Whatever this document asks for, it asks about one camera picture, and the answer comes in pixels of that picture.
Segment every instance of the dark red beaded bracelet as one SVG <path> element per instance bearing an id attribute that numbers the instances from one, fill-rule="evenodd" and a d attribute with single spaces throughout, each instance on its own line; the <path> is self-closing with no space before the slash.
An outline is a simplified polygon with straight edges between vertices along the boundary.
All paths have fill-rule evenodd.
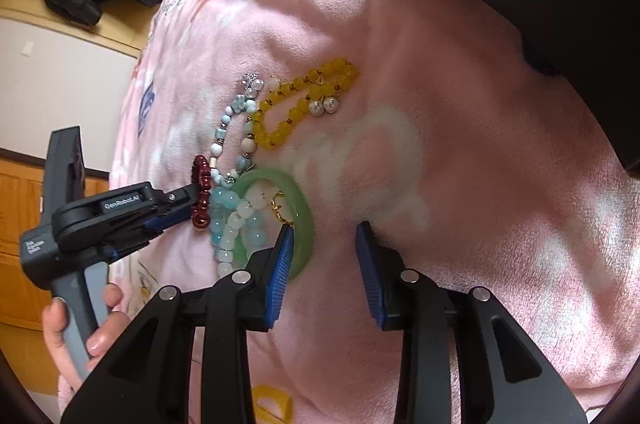
<path id="1" fill-rule="evenodd" d="M 196 155 L 191 167 L 191 182 L 200 185 L 198 204 L 191 207 L 191 223 L 196 229 L 209 227 L 209 200 L 211 197 L 211 168 L 204 155 Z"/>

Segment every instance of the green jade bangle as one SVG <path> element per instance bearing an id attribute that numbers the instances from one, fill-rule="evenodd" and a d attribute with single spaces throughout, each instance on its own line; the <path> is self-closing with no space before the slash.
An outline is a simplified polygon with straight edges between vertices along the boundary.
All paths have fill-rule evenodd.
<path id="1" fill-rule="evenodd" d="M 296 182 L 289 175 L 275 168 L 255 168 L 243 173 L 236 179 L 232 190 L 242 199 L 249 188 L 259 180 L 268 180 L 282 191 L 293 217 L 294 247 L 289 271 L 289 279 L 293 279 L 305 268 L 314 248 L 316 231 L 309 204 L 306 203 L 305 196 Z M 242 238 L 236 239 L 234 256 L 240 263 L 247 261 L 247 251 Z"/>

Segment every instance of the fingernail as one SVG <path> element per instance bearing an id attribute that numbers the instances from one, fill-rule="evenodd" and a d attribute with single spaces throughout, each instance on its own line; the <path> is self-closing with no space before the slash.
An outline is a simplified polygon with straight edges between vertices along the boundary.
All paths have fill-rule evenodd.
<path id="1" fill-rule="evenodd" d="M 89 350 L 89 352 L 92 352 L 94 354 L 99 353 L 100 352 L 100 348 L 103 346 L 104 344 L 104 335 L 100 334 L 98 336 L 91 336 L 89 339 L 86 340 L 86 347 L 87 350 Z"/>

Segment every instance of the yellow beaded bracelet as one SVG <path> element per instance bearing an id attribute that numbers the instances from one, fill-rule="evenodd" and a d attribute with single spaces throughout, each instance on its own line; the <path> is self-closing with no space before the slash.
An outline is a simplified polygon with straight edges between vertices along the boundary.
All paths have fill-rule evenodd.
<path id="1" fill-rule="evenodd" d="M 339 94 L 348 91 L 358 77 L 358 70 L 344 58 L 324 63 L 319 69 L 311 69 L 304 77 L 291 82 L 280 83 L 277 90 L 270 92 L 267 99 L 260 101 L 258 110 L 251 115 L 254 122 L 255 142 L 264 149 L 273 149 L 284 144 L 296 123 L 302 121 L 309 112 L 321 115 L 324 111 L 337 111 Z M 287 119 L 278 123 L 271 133 L 264 126 L 264 115 L 282 100 L 308 88 L 306 95 L 289 110 Z"/>

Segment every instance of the pink fleece blanket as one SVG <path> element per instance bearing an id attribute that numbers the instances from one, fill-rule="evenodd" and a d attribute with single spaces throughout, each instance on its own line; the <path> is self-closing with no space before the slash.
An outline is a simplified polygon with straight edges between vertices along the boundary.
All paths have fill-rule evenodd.
<path id="1" fill-rule="evenodd" d="M 518 31 L 480 0 L 165 0 L 111 187 L 189 182 L 242 74 L 293 78 L 337 56 L 361 70 L 340 110 L 256 153 L 299 183 L 317 235 L 275 328 L 250 337 L 252 383 L 290 401 L 259 420 L 392 421 L 401 335 L 367 310 L 353 245 L 364 219 L 439 285 L 492 289 L 583 406 L 604 404 L 640 354 L 640 186 L 567 81 L 532 70 Z M 131 315 L 145 289 L 212 285 L 209 234 L 174 227 L 113 279 Z M 192 375 L 196 417 L 197 360 Z"/>

